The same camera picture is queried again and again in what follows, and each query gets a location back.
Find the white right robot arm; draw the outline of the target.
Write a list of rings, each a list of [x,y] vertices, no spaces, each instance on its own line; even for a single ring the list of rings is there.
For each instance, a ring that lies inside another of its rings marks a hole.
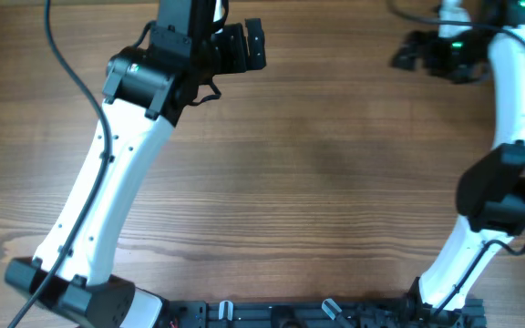
[[[455,227],[417,283],[420,301],[439,315],[463,308],[495,254],[525,234],[525,1],[484,1],[477,18],[459,1],[443,1],[422,23],[392,66],[422,65],[456,84],[492,77],[496,105],[491,150],[460,178]]]

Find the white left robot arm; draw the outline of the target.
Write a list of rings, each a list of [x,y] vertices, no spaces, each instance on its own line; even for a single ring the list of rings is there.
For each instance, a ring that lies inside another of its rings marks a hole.
[[[174,327],[169,302],[113,272],[118,238],[149,167],[182,111],[218,75],[266,65],[262,22],[231,24],[225,1],[162,1],[139,38],[108,62],[98,126],[54,227],[5,282],[80,327]]]

